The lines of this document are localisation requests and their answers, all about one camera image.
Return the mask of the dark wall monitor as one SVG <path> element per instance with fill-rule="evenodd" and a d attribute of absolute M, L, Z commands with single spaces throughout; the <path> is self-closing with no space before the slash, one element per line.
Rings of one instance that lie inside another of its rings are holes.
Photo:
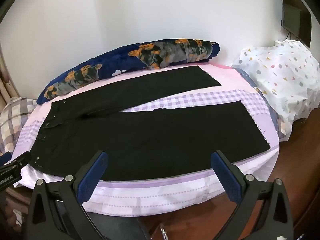
<path fill-rule="evenodd" d="M 304 45 L 310 47 L 312 18 L 303 0 L 282 0 L 283 17 L 281 25 Z"/>

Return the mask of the beige bamboo headboard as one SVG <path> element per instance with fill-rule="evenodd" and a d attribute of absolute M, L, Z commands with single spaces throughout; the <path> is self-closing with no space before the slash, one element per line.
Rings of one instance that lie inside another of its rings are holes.
<path fill-rule="evenodd" d="M 11 99 L 20 96 L 7 69 L 2 49 L 0 49 L 0 75 L 0 109 L 2 112 Z"/>

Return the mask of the navy cat print blanket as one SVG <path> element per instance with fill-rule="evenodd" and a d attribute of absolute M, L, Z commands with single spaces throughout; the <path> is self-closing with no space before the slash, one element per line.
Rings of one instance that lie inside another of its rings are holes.
<path fill-rule="evenodd" d="M 216 42 L 164 39 L 135 43 L 89 59 L 50 81 L 37 99 L 41 105 L 95 81 L 143 69 L 161 69 L 193 62 L 208 62 L 220 52 Z"/>

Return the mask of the white dotted fabric bundle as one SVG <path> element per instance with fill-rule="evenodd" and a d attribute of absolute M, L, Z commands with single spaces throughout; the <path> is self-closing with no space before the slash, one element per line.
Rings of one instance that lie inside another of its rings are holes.
<path fill-rule="evenodd" d="M 319 63 L 302 42 L 245 49 L 232 66 L 249 75 L 277 113 L 281 141 L 289 139 L 294 121 L 319 107 Z"/>

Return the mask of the black pants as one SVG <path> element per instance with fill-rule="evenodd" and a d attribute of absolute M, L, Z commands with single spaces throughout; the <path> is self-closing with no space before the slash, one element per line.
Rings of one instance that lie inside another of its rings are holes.
<path fill-rule="evenodd" d="M 97 151 L 108 155 L 103 180 L 147 180 L 210 168 L 221 150 L 232 162 L 270 149 L 239 101 L 131 112 L 167 96 L 218 88 L 212 69 L 183 67 L 147 74 L 52 103 L 31 148 L 31 166 L 46 174 L 75 174 Z"/>

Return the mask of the pink purple checked bedsheet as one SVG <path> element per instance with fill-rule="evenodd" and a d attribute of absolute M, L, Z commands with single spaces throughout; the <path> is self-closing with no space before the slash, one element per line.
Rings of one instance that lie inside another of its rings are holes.
<path fill-rule="evenodd" d="M 279 138 L 263 96 L 236 69 L 211 64 L 203 64 L 201 68 L 219 81 L 220 87 L 169 96 L 133 107 L 133 111 L 241 101 L 271 148 L 236 164 L 243 173 L 253 174 L 259 180 L 267 180 L 277 161 Z M 223 188 L 214 171 L 208 169 L 163 179 L 101 181 L 84 207 L 87 211 L 112 216 L 148 216 L 200 204 L 222 192 Z"/>

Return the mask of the plaid pillow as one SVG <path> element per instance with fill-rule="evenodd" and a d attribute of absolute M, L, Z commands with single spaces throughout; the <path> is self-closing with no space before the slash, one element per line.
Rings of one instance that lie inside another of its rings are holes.
<path fill-rule="evenodd" d="M 36 108 L 35 99 L 12 98 L 1 112 L 1 155 L 14 151 L 20 132 Z"/>

